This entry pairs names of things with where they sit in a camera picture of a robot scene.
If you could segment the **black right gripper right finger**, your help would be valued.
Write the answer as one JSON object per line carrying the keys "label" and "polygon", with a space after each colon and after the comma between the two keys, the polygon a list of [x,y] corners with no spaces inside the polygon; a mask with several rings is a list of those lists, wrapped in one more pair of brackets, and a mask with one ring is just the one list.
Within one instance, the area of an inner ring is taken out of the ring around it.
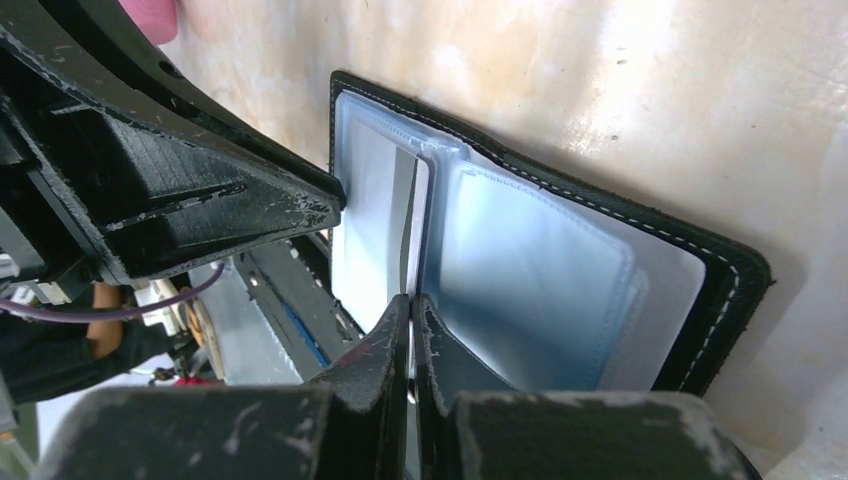
{"label": "black right gripper right finger", "polygon": [[519,391],[411,303],[424,479],[756,479],[698,397]]}

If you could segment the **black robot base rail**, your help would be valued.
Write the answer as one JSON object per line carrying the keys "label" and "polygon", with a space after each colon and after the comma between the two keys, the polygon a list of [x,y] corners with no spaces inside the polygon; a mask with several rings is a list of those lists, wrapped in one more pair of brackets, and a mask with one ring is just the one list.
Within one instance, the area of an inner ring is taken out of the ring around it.
{"label": "black robot base rail", "polygon": [[197,311],[224,383],[300,384],[363,338],[331,292],[329,260],[321,233],[221,260],[224,270],[198,295]]}

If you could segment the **black leather card holder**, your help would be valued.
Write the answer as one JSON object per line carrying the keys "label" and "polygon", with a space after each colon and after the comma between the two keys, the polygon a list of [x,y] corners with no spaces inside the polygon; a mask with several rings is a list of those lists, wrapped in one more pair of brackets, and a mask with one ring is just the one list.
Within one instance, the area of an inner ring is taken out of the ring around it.
{"label": "black leather card holder", "polygon": [[340,183],[353,120],[429,166],[405,294],[429,296],[448,331],[515,387],[700,395],[770,286],[755,249],[344,71],[331,76]]}

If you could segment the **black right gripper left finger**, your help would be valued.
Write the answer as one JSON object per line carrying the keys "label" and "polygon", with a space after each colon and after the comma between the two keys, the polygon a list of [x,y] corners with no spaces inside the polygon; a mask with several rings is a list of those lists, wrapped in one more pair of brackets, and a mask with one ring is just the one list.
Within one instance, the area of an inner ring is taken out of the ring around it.
{"label": "black right gripper left finger", "polygon": [[36,479],[401,479],[410,299],[302,385],[125,387],[81,399]]}

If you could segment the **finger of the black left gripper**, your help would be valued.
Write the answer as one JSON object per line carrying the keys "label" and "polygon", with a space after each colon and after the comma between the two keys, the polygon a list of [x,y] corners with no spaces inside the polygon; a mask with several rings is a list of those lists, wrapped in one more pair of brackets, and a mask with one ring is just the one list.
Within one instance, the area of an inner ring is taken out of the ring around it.
{"label": "finger of the black left gripper", "polygon": [[26,279],[176,275],[329,228],[341,211],[103,113],[1,43],[1,219],[35,253]]}
{"label": "finger of the black left gripper", "polygon": [[116,1],[4,1],[1,38],[37,75],[103,113],[208,150],[328,212],[345,206],[338,180],[183,77]]}

